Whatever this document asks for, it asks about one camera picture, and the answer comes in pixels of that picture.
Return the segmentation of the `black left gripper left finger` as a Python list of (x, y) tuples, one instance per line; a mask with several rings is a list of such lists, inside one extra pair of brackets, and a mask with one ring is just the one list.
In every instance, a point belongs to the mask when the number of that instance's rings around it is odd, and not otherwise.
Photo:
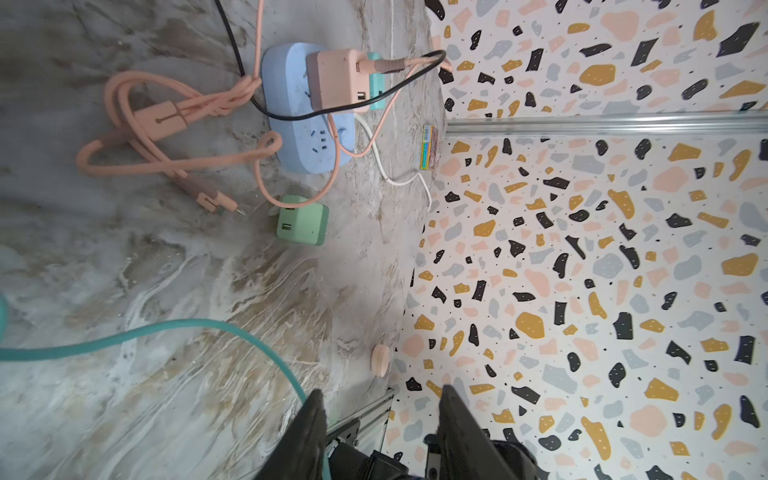
[(255, 479), (321, 479), (326, 430), (323, 394), (315, 389), (304, 401)]

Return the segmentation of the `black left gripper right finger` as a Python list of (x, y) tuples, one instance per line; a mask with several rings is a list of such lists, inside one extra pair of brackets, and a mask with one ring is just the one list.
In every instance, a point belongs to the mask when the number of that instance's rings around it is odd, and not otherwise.
[(528, 478), (528, 456), (514, 443), (490, 440), (448, 384), (439, 402), (437, 447), (438, 479)]

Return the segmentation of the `green plug adapter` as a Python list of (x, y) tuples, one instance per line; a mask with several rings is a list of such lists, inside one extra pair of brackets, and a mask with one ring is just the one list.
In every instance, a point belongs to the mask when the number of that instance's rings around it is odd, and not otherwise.
[(330, 209), (316, 202), (301, 208), (281, 208), (276, 236), (282, 240), (311, 246), (325, 242)]

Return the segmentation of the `pink plug adapter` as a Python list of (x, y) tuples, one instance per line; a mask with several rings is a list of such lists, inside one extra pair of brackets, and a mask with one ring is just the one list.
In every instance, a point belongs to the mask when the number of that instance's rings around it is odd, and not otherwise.
[(306, 58), (312, 109), (352, 105), (371, 98), (367, 73), (358, 71), (358, 63), (367, 55), (355, 49), (323, 50)]

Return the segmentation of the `teal plug adapter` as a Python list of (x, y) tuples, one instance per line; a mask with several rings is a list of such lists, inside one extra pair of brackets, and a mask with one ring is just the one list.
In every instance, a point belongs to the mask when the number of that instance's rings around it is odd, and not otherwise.
[[(377, 52), (369, 52), (367, 54), (367, 57), (369, 60), (380, 60), (381, 55)], [(381, 94), (383, 94), (387, 90), (387, 80), (385, 76), (381, 73), (371, 73), (369, 75), (369, 87), (370, 87), (370, 96), (372, 98), (377, 98)], [(386, 107), (386, 99), (380, 99), (379, 101), (372, 103), (368, 106), (368, 109), (370, 111), (376, 111), (376, 110), (382, 110)]]

